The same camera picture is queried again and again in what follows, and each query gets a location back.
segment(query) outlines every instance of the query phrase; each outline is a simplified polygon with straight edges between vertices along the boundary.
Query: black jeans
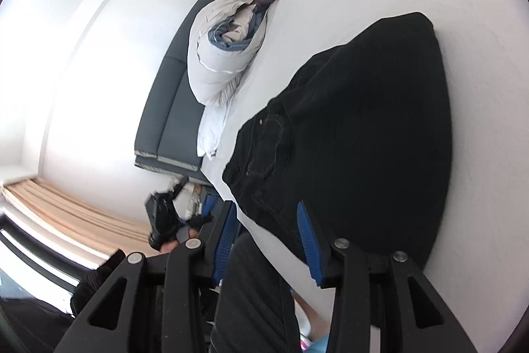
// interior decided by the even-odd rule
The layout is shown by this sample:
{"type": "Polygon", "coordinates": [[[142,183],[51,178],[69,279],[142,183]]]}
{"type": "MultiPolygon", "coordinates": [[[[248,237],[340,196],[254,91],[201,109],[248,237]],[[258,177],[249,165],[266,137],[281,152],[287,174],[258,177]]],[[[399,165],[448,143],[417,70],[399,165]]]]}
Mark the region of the black jeans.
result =
{"type": "Polygon", "coordinates": [[[314,55],[237,134],[223,180],[241,210],[305,260],[297,205],[366,252],[424,268],[452,160],[448,88],[432,23],[385,18],[314,55]],[[340,185],[325,193],[325,182],[340,185]]]}
{"type": "Polygon", "coordinates": [[[211,353],[301,352],[290,287],[249,233],[229,256],[211,341],[211,353]]]}

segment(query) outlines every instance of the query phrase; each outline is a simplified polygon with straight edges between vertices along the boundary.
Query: sofa cushion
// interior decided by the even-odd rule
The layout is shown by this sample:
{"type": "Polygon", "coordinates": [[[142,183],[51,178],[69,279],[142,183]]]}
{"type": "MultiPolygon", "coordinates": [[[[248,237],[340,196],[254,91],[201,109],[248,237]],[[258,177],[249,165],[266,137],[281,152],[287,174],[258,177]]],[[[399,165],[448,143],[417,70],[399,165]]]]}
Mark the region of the sofa cushion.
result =
{"type": "Polygon", "coordinates": [[[158,160],[198,171],[202,158],[197,156],[197,135],[204,105],[195,99],[187,73],[176,92],[173,106],[158,146],[158,160]]]}
{"type": "Polygon", "coordinates": [[[202,171],[190,171],[189,169],[181,168],[180,166],[174,166],[170,165],[168,163],[160,162],[159,160],[155,158],[150,157],[142,157],[142,156],[136,156],[136,161],[134,163],[138,168],[146,169],[147,171],[152,172],[158,172],[161,174],[168,174],[171,176],[175,176],[174,174],[177,174],[178,176],[188,176],[190,181],[199,183],[199,184],[205,184],[205,185],[211,185],[209,180],[206,178],[206,176],[202,173],[202,171]]]}
{"type": "Polygon", "coordinates": [[[166,56],[179,59],[187,64],[187,49],[189,47],[189,32],[199,11],[214,0],[198,0],[178,28],[178,31],[167,49],[166,56]]]}
{"type": "Polygon", "coordinates": [[[184,75],[187,77],[185,63],[167,55],[163,58],[145,103],[136,133],[136,142],[134,143],[136,155],[156,157],[158,154],[158,146],[167,116],[173,107],[175,95],[184,75]]]}

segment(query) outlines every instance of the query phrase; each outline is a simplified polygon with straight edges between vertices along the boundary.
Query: folded duvet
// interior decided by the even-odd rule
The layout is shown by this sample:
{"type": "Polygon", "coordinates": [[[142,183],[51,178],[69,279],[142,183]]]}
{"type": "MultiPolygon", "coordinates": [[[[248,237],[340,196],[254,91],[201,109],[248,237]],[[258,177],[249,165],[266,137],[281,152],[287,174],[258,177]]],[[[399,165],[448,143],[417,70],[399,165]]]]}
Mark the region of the folded duvet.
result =
{"type": "Polygon", "coordinates": [[[263,43],[266,12],[254,0],[215,0],[198,13],[189,35],[187,73],[206,106],[227,103],[263,43]]]}

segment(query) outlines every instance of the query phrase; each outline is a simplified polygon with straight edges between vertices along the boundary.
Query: white bed sheet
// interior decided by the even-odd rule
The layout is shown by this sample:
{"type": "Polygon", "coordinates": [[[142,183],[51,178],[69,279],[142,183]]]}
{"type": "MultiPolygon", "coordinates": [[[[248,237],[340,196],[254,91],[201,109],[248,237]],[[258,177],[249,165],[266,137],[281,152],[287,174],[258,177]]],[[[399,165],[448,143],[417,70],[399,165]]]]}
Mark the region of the white bed sheet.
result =
{"type": "MultiPolygon", "coordinates": [[[[202,171],[224,199],[233,199],[222,172],[244,122],[313,54],[348,42],[379,18],[411,11],[434,24],[454,138],[447,207],[425,273],[478,351],[496,353],[529,304],[527,0],[279,0],[236,91],[217,155],[202,171]]],[[[318,289],[274,236],[240,211],[239,218],[292,287],[330,317],[334,292],[318,289]]]]}

